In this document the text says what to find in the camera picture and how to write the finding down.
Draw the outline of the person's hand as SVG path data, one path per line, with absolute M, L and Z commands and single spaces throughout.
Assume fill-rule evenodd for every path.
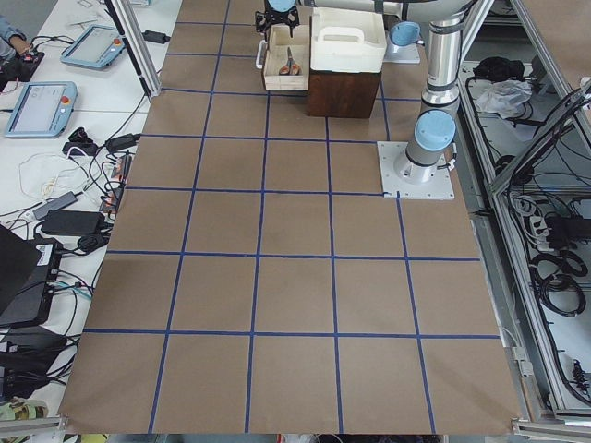
M 18 35 L 12 36 L 9 39 L 9 43 L 19 55 L 23 55 L 30 49 L 30 43 Z

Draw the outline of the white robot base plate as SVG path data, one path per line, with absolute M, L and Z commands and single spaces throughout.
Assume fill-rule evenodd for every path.
M 453 200 L 451 172 L 445 155 L 423 167 L 406 156 L 407 142 L 379 141 L 378 160 L 382 195 L 393 199 Z

